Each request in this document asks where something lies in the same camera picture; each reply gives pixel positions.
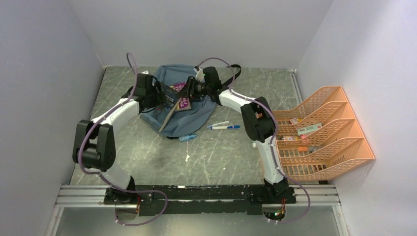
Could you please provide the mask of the purple colourful book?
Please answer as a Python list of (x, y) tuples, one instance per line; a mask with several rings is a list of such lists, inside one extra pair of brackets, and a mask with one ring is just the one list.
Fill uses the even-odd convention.
[[(185, 86), (186, 82), (181, 82), (181, 83), (177, 83), (171, 86), (172, 89), (174, 89), (175, 91), (179, 92), (180, 90), (182, 90)], [(191, 109), (191, 102), (188, 98), (186, 97), (181, 97), (179, 99), (179, 103), (177, 105), (176, 108), (176, 112), (180, 112), (180, 111), (186, 111), (186, 110), (190, 110)]]

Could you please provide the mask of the dark blue book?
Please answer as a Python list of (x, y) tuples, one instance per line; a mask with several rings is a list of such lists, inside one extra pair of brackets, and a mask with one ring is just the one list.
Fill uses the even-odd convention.
[(176, 111), (177, 105), (179, 104), (179, 97), (177, 97), (177, 91), (172, 87), (164, 83), (160, 83), (160, 85), (164, 94), (162, 99), (163, 103), (155, 108), (152, 117), (157, 122), (156, 129), (162, 132)]

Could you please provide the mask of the blue student backpack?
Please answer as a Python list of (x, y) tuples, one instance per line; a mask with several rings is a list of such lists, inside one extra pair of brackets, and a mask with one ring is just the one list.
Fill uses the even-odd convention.
[(173, 92), (180, 91), (185, 86), (186, 79), (195, 74), (192, 65), (160, 66), (155, 77), (167, 96), (167, 103), (148, 113), (142, 112), (140, 118), (154, 131), (170, 139), (189, 135), (201, 128), (216, 107), (215, 102), (208, 96), (193, 101), (179, 99), (174, 97)]

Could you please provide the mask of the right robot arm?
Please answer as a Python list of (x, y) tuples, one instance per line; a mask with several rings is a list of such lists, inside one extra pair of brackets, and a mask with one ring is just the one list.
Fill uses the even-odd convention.
[(276, 204), (284, 197), (289, 184), (279, 164), (276, 146), (277, 121), (264, 97), (252, 98), (237, 93), (229, 85), (222, 84), (214, 67), (193, 68), (181, 91), (188, 98), (208, 96), (220, 106), (229, 107), (242, 116), (247, 136), (257, 145), (264, 168), (266, 199)]

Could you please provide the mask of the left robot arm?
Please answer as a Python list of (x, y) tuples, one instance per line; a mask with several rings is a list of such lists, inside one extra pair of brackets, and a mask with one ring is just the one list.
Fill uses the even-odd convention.
[(134, 178), (116, 163), (115, 133), (133, 117), (163, 103), (161, 83), (151, 74), (140, 73), (135, 85), (112, 108), (77, 124), (73, 161), (85, 174), (97, 175), (106, 182), (115, 201), (128, 205), (138, 196)]

